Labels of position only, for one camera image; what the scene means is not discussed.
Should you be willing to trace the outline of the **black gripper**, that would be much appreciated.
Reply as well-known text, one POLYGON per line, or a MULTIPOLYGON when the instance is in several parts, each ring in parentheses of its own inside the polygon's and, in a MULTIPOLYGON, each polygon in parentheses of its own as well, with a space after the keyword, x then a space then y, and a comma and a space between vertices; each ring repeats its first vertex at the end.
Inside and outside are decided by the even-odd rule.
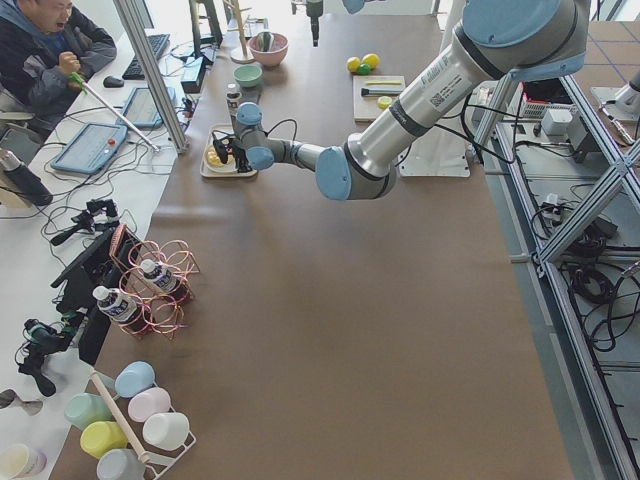
POLYGON ((310 18, 310 24, 312 29, 312 45, 318 47, 319 45, 319 19, 323 15, 323 0, 307 0, 306 1, 306 14, 310 18))
POLYGON ((236 171, 238 173, 249 173, 251 171, 251 166, 247 160, 245 150, 241 147, 237 139, 232 142, 231 148, 236 162, 236 171))

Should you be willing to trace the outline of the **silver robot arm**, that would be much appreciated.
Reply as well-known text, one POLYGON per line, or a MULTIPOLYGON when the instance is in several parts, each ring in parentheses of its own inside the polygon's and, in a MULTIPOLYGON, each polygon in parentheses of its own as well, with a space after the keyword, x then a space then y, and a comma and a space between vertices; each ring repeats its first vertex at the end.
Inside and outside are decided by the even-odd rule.
MULTIPOLYGON (((342 4, 349 14, 355 14, 362 10, 369 2, 370 0, 343 0, 342 4)), ((320 18, 324 14, 324 1, 305 0, 303 5, 305 6, 306 15, 310 19, 312 45, 317 47, 320 37, 320 18)))
POLYGON ((271 139, 253 102, 237 109, 236 139, 255 170, 291 164, 313 171, 329 199, 380 198, 395 184, 396 158, 480 83, 505 76, 538 81, 580 70, 589 14, 587 1, 468 1, 444 51, 343 145, 271 139))

